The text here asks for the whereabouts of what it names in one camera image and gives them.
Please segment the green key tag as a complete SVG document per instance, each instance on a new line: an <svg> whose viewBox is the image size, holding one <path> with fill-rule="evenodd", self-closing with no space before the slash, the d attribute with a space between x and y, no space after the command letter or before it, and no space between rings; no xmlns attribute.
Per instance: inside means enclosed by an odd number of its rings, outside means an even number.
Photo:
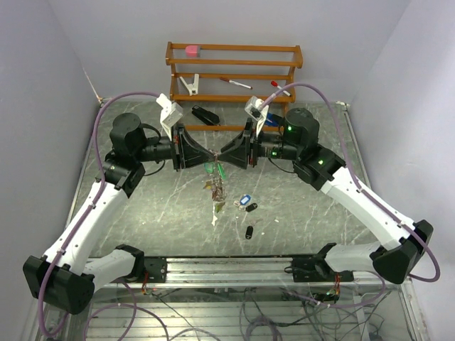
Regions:
<svg viewBox="0 0 455 341"><path fill-rule="evenodd" d="M226 174L225 174L225 170L223 168L223 165L221 163L218 163L218 172L219 172L219 175L220 175L221 179L225 180L226 179Z"/></svg>

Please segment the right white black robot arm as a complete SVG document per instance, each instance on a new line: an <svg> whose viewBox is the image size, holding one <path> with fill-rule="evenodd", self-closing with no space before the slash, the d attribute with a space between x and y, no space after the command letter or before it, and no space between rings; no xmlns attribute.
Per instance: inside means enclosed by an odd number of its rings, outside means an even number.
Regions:
<svg viewBox="0 0 455 341"><path fill-rule="evenodd" d="M425 254L433 226L400 214L351 174L340 156L319 143L319 128L313 114L303 108L287 112L278 134L256 134L248 119L243 132L222 147L218 159L238 168L255 166L258 158L291 161L299 179L344 206L376 237L369 244L329 243L308 260L296 257L295 281L307 276L329 281L345 271L371 271L390 283L403 283Z"/></svg>

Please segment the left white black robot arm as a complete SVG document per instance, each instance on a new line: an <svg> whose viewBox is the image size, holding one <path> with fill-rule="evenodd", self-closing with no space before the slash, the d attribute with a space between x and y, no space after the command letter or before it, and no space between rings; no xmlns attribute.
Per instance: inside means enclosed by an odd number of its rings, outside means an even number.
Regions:
<svg viewBox="0 0 455 341"><path fill-rule="evenodd" d="M137 282L145 272L144 252L121 244L93 262L88 258L95 242L115 212L131 197L145 176L144 163L173 161L176 169L213 161L215 156L192 139L183 124L170 136L146 137L149 125L133 113L120 114L109 133L112 150L80 211L42 257L30 256L23 265L34 298L71 315L84 311L104 285L125 278Z"/></svg>

